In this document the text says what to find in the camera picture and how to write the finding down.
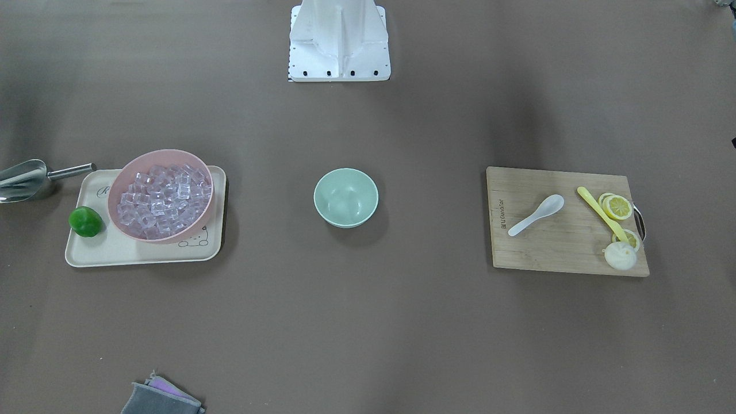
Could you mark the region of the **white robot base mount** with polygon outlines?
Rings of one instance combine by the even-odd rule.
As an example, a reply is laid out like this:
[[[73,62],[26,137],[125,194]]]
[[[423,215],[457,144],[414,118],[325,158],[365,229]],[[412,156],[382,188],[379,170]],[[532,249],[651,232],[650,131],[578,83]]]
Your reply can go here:
[[[390,79],[386,10],[375,2],[302,1],[290,17],[288,81]]]

